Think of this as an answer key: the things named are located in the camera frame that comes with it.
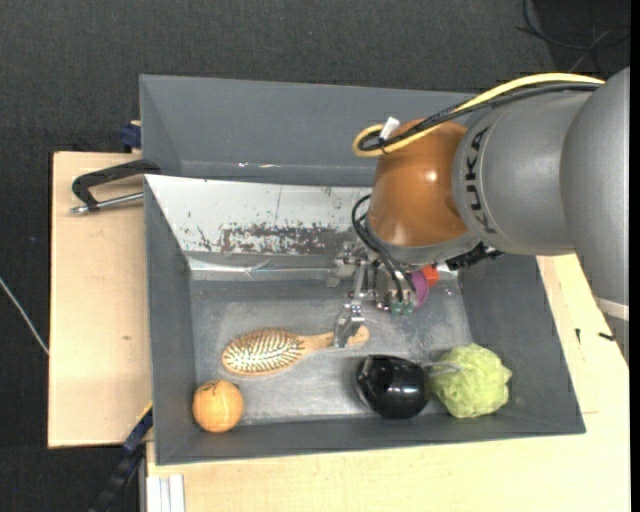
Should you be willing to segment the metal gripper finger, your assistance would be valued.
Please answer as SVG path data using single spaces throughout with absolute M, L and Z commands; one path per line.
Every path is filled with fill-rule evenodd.
M 351 339 L 353 341 L 367 341 L 369 330 L 365 324 L 365 317 L 361 304 L 352 304 L 351 308 Z
M 349 304 L 344 304 L 337 314 L 334 324 L 333 346 L 343 348 L 351 336 L 352 310 Z

